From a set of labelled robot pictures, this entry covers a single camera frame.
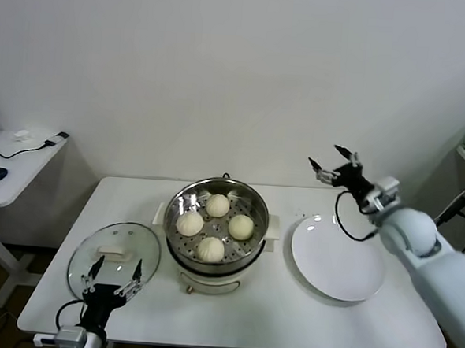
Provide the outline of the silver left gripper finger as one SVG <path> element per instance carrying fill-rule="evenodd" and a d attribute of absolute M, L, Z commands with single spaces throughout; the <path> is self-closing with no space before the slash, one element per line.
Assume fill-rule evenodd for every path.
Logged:
<path fill-rule="evenodd" d="M 105 256 L 102 255 L 89 269 L 87 275 L 81 276 L 81 286 L 83 288 L 82 293 L 88 293 L 93 286 L 93 282 L 99 274 L 100 268 L 103 266 Z"/>
<path fill-rule="evenodd" d="M 142 260 L 139 260 L 135 270 L 132 274 L 132 278 L 121 288 L 115 290 L 115 295 L 119 297 L 133 297 L 141 289 L 142 284 Z"/>

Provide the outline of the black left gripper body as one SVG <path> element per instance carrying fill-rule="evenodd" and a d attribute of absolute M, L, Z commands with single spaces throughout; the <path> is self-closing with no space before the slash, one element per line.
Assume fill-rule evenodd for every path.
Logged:
<path fill-rule="evenodd" d="M 120 285 L 97 283 L 93 291 L 83 293 L 86 309 L 80 319 L 80 326 L 87 331 L 104 332 L 108 319 L 115 309 L 126 305 L 125 296 L 116 293 Z"/>

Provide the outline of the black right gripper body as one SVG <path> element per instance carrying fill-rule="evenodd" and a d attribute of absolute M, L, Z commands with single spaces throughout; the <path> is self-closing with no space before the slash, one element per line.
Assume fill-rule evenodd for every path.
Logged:
<path fill-rule="evenodd" d="M 374 185 L 363 176 L 362 171 L 361 165 L 342 165 L 333 170 L 335 176 L 331 184 L 350 191 L 355 200 L 363 200 L 374 189 Z"/>

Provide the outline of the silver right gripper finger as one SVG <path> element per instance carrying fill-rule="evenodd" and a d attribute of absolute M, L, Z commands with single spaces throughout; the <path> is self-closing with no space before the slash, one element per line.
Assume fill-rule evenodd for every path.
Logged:
<path fill-rule="evenodd" d="M 360 168 L 361 163 L 359 161 L 359 155 L 356 152 L 352 152 L 346 147 L 335 145 L 334 149 L 346 160 L 344 166 Z"/>
<path fill-rule="evenodd" d="M 312 158 L 307 159 L 311 164 L 312 170 L 315 174 L 316 180 L 321 183 L 332 183 L 337 178 L 337 173 L 324 169 L 317 161 Z"/>

